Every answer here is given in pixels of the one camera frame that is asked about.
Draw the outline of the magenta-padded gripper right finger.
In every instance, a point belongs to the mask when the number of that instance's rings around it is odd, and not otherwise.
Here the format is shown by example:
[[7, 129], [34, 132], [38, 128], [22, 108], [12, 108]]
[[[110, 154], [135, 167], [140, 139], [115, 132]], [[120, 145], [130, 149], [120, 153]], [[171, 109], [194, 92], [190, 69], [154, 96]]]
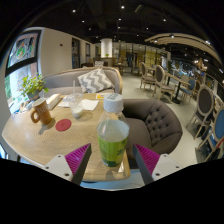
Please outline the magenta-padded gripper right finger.
[[138, 144], [133, 145], [133, 154], [145, 185], [182, 169], [168, 154], [159, 155]]

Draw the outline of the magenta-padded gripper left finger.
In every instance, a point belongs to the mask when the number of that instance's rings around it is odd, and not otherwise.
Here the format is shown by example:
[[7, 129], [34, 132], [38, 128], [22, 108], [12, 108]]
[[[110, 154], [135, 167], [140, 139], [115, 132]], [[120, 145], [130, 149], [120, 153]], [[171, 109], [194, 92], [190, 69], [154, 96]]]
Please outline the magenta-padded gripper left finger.
[[44, 166], [44, 170], [80, 185], [91, 153], [91, 144], [86, 144], [67, 155], [58, 154]]

